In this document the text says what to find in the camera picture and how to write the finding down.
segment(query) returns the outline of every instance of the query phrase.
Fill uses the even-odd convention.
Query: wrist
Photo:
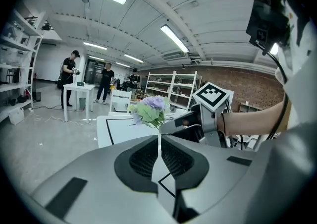
[[[228,136],[228,128],[226,127],[225,124],[225,114],[221,114],[220,116],[217,117],[216,123],[217,123],[217,130],[221,131],[224,136]]]

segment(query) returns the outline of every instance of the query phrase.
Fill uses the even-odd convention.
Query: flower bouquet
[[[136,105],[129,106],[129,111],[136,124],[144,123],[157,129],[164,124],[164,113],[168,109],[168,98],[162,96],[146,97]]]

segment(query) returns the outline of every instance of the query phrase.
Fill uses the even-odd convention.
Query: doorway
[[[99,86],[102,77],[101,72],[105,68],[105,65],[105,62],[89,59],[86,66],[84,81],[88,84]]]

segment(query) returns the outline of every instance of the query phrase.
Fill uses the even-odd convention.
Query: concrete floor
[[[60,105],[60,90],[55,84],[41,83],[40,86],[37,86],[37,91],[42,93],[42,101],[34,103],[34,107]],[[1,122],[0,158],[12,182],[30,194],[56,171],[80,155],[98,148],[94,119],[108,114],[109,100],[110,96],[107,96],[107,105],[94,104],[94,111],[90,112],[94,126],[83,121],[85,112],[72,112],[72,108],[69,108],[68,120],[82,126],[50,118],[64,119],[61,107],[56,107],[56,110],[34,109],[32,113],[27,106],[25,119],[19,124],[12,125],[8,118]]]

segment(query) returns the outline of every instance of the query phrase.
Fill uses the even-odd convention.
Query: purple flower
[[[141,103],[150,106],[152,109],[163,111],[166,109],[165,101],[162,96],[146,97],[140,101]]]
[[[142,124],[142,117],[139,114],[133,113],[132,116],[133,116],[133,119],[135,121],[135,124],[137,124],[137,125]]]

